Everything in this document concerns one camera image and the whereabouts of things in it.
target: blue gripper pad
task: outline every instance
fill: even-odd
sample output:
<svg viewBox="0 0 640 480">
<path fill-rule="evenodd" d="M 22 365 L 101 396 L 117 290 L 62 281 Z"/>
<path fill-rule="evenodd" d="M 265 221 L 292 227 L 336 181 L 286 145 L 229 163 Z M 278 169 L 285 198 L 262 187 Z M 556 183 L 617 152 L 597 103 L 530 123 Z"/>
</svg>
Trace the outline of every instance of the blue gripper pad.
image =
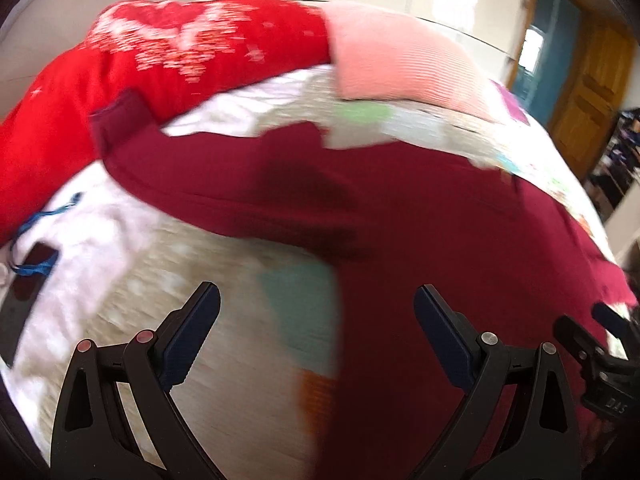
<svg viewBox="0 0 640 480">
<path fill-rule="evenodd" d="M 473 352 L 477 348 L 479 354 L 479 347 L 473 339 L 478 334 L 462 314 L 450 309 L 431 285 L 422 286 L 415 293 L 414 311 L 449 382 L 468 394 L 476 381 Z"/>
<path fill-rule="evenodd" d="M 591 317 L 606 328 L 611 334 L 622 339 L 628 330 L 628 320 L 611 310 L 604 303 L 596 303 L 591 309 Z"/>
<path fill-rule="evenodd" d="M 220 313 L 218 288 L 213 283 L 203 282 L 182 309 L 188 311 L 184 313 L 184 319 L 181 319 L 180 325 L 174 329 L 174 335 L 159 356 L 161 364 L 158 380 L 165 392 L 169 392 L 176 384 L 182 384 L 187 378 L 209 330 L 218 318 Z M 177 310 L 169 316 L 172 314 L 180 316 L 183 312 Z"/>
</svg>

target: door panel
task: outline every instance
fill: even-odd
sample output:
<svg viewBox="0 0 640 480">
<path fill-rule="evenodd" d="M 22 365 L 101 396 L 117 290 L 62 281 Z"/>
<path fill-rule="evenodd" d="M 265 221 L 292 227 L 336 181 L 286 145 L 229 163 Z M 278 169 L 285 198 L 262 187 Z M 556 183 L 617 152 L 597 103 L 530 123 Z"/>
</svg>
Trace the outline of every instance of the door panel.
<svg viewBox="0 0 640 480">
<path fill-rule="evenodd" d="M 615 25 L 590 18 L 584 28 L 586 49 L 574 87 L 558 105 L 550 134 L 558 151 L 582 179 L 591 170 L 607 141 L 614 112 L 624 96 L 634 40 Z"/>
</svg>

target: blue lanyard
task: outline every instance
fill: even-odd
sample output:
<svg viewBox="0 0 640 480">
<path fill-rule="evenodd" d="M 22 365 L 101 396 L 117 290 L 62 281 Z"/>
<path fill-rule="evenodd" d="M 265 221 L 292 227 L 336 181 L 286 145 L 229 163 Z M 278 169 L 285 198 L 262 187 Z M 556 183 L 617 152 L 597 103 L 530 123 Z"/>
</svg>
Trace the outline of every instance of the blue lanyard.
<svg viewBox="0 0 640 480">
<path fill-rule="evenodd" d="M 75 193 L 75 195 L 71 197 L 71 200 L 67 204 L 63 205 L 62 207 L 59 207 L 58 209 L 54 209 L 53 211 L 38 211 L 37 213 L 31 215 L 27 219 L 27 221 L 18 228 L 18 232 L 15 234 L 14 238 L 11 240 L 11 244 L 9 245 L 9 258 L 7 262 L 9 268 L 13 272 L 15 272 L 18 276 L 33 276 L 34 274 L 44 274 L 45 276 L 49 275 L 49 273 L 51 272 L 51 269 L 53 268 L 53 265 L 56 263 L 56 259 L 58 257 L 57 253 L 53 254 L 47 260 L 45 260 L 40 264 L 16 265 L 14 264 L 15 244 L 18 241 L 18 238 L 20 238 L 20 236 L 22 236 L 23 234 L 25 234 L 25 232 L 31 229 L 40 218 L 42 218 L 43 216 L 59 215 L 60 213 L 65 212 L 67 209 L 71 209 L 80 201 L 81 196 L 82 196 L 82 193 Z"/>
</svg>

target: silver screw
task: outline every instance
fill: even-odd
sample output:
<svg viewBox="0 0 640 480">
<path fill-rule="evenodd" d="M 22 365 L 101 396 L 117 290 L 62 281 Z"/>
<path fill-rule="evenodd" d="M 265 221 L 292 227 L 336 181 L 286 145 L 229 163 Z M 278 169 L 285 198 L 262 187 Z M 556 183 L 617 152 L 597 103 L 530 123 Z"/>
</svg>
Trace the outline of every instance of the silver screw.
<svg viewBox="0 0 640 480">
<path fill-rule="evenodd" d="M 78 346 L 76 348 L 79 352 L 86 352 L 89 348 L 91 348 L 91 340 L 82 339 L 82 341 L 78 343 Z"/>
<path fill-rule="evenodd" d="M 480 339 L 482 339 L 482 342 L 484 342 L 487 345 L 495 345 L 498 342 L 498 336 L 495 335 L 493 332 L 484 332 L 481 336 Z"/>
<path fill-rule="evenodd" d="M 154 333 L 151 330 L 143 330 L 136 335 L 136 341 L 139 343 L 148 343 L 154 338 Z"/>
<path fill-rule="evenodd" d="M 553 343 L 542 343 L 542 349 L 549 355 L 556 353 L 556 346 Z"/>
</svg>

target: pink knit fabric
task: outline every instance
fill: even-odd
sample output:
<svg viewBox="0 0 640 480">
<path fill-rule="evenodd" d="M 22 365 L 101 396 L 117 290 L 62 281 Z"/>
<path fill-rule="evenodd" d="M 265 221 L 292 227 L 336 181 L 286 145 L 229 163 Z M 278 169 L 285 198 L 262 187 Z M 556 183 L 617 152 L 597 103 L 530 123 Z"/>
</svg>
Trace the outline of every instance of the pink knit fabric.
<svg viewBox="0 0 640 480">
<path fill-rule="evenodd" d="M 412 99 L 507 120 L 495 87 L 464 48 L 424 21 L 356 2 L 321 5 L 343 99 Z"/>
</svg>

